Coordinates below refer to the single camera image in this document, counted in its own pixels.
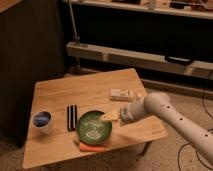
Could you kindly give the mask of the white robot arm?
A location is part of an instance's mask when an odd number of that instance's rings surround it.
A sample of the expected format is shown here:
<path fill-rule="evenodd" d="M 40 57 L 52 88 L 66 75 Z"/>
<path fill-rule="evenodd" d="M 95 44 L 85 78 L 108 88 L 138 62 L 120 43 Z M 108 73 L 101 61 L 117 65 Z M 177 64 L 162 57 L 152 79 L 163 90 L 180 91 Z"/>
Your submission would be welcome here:
<path fill-rule="evenodd" d="M 101 121 L 130 124 L 154 115 L 165 121 L 213 165 L 213 134 L 178 112 L 162 92 L 139 97 L 119 109 L 104 113 Z"/>

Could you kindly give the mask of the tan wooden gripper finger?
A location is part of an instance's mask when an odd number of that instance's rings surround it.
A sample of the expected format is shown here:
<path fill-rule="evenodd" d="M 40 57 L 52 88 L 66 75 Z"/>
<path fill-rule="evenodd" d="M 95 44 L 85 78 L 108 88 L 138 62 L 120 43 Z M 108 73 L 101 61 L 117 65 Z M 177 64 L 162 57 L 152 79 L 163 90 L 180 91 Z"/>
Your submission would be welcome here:
<path fill-rule="evenodd" d="M 110 112 L 107 112 L 107 113 L 104 113 L 103 115 L 101 115 L 99 117 L 99 119 L 101 121 L 116 121 L 119 119 L 119 115 L 118 115 L 118 111 L 117 110 L 113 110 L 113 111 L 110 111 Z"/>

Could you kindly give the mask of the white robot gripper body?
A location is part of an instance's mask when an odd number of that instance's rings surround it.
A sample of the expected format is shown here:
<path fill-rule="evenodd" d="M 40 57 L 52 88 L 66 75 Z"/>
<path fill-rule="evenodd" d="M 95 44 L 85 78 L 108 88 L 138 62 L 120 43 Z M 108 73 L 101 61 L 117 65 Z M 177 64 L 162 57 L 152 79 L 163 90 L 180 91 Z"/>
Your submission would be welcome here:
<path fill-rule="evenodd" d="M 134 101 L 125 104 L 121 107 L 119 115 L 123 122 L 137 122 L 146 115 L 144 103 L 142 101 Z"/>

